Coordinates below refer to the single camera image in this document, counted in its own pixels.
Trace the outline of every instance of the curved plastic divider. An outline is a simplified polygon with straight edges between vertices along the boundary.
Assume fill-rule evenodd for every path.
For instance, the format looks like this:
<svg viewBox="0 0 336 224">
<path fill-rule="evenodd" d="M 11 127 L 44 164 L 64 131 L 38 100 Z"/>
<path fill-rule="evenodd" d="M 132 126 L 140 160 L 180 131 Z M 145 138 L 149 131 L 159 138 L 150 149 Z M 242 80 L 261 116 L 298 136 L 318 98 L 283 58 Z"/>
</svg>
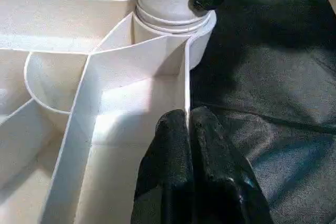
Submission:
<svg viewBox="0 0 336 224">
<path fill-rule="evenodd" d="M 24 65 L 28 52 L 0 49 L 0 123 L 30 99 Z"/>
<path fill-rule="evenodd" d="M 24 75 L 28 92 L 64 131 L 87 55 L 32 52 Z"/>
</svg>

